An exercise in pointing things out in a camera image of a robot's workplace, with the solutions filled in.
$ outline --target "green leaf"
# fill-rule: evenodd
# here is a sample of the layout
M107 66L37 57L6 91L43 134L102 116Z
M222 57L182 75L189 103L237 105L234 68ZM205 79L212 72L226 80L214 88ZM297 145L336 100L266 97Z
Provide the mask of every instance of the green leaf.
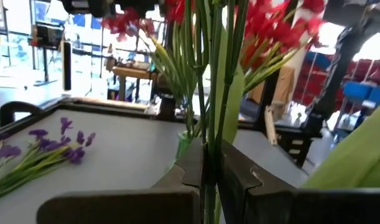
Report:
M380 107L337 145L304 187L380 187Z
M215 111L215 130L217 133L219 126L219 117L221 110L221 102L223 100L223 89L225 85L225 63L227 54L227 41L228 35L227 31L223 29L221 31L221 42L220 42L220 55L219 55L219 67L218 76L216 81L216 111ZM229 143L233 143L235 135L238 130L238 116L239 108L241 106L241 97L244 90L244 72L240 66L237 66L235 70L235 76L233 83L229 89L227 109L225 116L225 125L223 126L223 139Z

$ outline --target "black pole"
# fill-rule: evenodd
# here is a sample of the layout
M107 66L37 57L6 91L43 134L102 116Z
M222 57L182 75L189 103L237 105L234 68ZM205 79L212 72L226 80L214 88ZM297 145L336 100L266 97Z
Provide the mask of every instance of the black pole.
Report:
M32 33L32 25L35 24L35 14L34 14L34 1L28 0L29 3L29 18L30 18L30 34ZM31 47L32 51L32 69L36 69L36 60L35 60L35 47Z
M292 10L295 10L297 8L298 3L299 3L299 0L292 0L288 5L288 8L285 14L288 15L289 12L291 12ZM294 17L295 15L289 17L287 21L290 24L292 24L294 22ZM264 82L264 88L263 88L262 97L259 103L259 109L257 110L257 116L253 124L256 130L264 134L266 134L266 122L264 120L264 110L266 109L266 106L269 106L272 103L274 93L276 92L276 86L277 86L279 74L280 74L280 70L275 71Z
M3 20L4 20L4 27L6 28L6 39L7 43L10 43L9 40L9 26L7 25L7 16L6 13L7 9L3 6ZM11 55L10 55L10 44L7 45L7 55L9 56L9 66L11 66Z
M69 91L72 89L72 65L71 65L71 43L63 42L63 89Z
M101 44L100 44L100 54L103 56L103 45L104 44L104 28L101 28ZM103 73L103 57L100 57L100 75L99 78L102 78L102 73Z
M166 33L166 42L165 42L165 48L166 49L173 49L173 22L170 22L167 24L167 33ZM162 99L160 108L159 108L159 114L158 117L160 119L163 119L165 121L170 121L175 118L175 109L176 109L176 101L172 96L160 96Z

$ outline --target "red flower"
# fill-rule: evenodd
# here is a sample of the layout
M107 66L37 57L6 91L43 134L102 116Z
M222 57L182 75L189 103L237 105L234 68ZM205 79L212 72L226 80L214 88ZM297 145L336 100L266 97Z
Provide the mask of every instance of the red flower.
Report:
M166 5L169 8L167 20L182 24L184 20L185 0L166 0ZM191 9L195 9L195 1L191 1Z
M318 17L313 17L309 21L306 21L304 18L299 18L295 23L295 27L305 29L309 35L315 36L320 32L323 23L324 21Z
M305 32L305 26L295 25L290 28L287 22L279 22L274 32L274 40L282 44L281 52L286 52L289 49L300 46L300 38Z
M324 0L304 0L302 8L308 9L313 13L320 14L325 9Z
M152 35L155 33L154 22L151 19L144 19L139 28L142 29L147 35Z
M257 0L256 2L249 1L246 20L248 21L252 19L256 14L260 14L262 12L262 9L264 11L263 14L265 14L266 11L271 10L271 0Z
M270 39L274 32L274 20L268 19L260 11L255 11L252 17L246 21L245 38L250 35L257 36L259 39Z
M307 43L306 49L310 50L312 48L312 46L314 46L316 48L324 47L324 45L321 44L320 37L318 35L315 35L312 37L312 39Z
M307 24L308 34L310 34L312 36L317 35L320 32L320 28L321 28L323 23L324 23L324 21L318 17L311 18Z
M131 25L139 27L139 15L130 7L124 10L124 14L117 14L115 17L104 18L101 21L101 26L109 29L111 34L119 34L118 41L125 40L126 35L132 37L136 34Z
M279 4L276 7L270 7L269 9L264 8L262 10L266 11L266 13L271 13L274 16L274 20L278 22L278 21L281 21L285 17L285 13L286 13L289 3L290 3L290 0L284 1L283 3Z
M254 55L255 51L257 50L258 47L256 47L255 45L251 44L249 45L246 50L245 50L245 55L242 59L242 62L241 62L241 65L242 67L246 67L248 66L248 64L250 63L250 60L252 58L252 56ZM257 69L262 63L263 63L263 60L264 60L264 57L263 56L260 56L256 59L256 61L254 63L252 63L251 68L253 70Z

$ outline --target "wooden table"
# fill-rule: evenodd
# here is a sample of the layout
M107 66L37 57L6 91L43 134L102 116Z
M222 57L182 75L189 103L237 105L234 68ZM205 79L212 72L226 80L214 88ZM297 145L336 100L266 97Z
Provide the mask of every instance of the wooden table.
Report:
M124 101L125 99L125 92L126 92L126 77L133 77L137 78L137 85L136 85L136 98L139 94L139 84L140 79L147 79L155 81L158 77L158 73L149 73L144 70L135 69L135 68L125 68L125 67L113 67L113 73L114 75L119 76L119 100Z

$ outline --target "black machine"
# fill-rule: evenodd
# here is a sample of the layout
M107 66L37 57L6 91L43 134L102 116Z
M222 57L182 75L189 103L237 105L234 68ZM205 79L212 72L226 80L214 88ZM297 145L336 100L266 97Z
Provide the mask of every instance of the black machine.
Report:
M123 8L141 5L144 13L157 4L151 0L117 3ZM63 0L63 5L72 14L91 13L96 17L114 14L114 4L102 0L87 3ZM364 20L342 33L325 91L310 108L309 119L297 132L319 132L317 126L330 116L329 104L334 95L329 93L339 88L344 67L367 39L364 31L369 23ZM271 91L268 82L266 85L265 89ZM263 97L264 101L272 100L272 96L263 94ZM284 128L281 131L296 133ZM226 142L222 144L220 156L217 183L227 224L380 223L380 190L296 189ZM37 223L203 223L209 169L205 161L201 142L194 141L187 154L152 188L61 195L39 208Z
M43 22L36 22L36 30L38 45L58 48L64 34L64 27L62 25L51 25Z

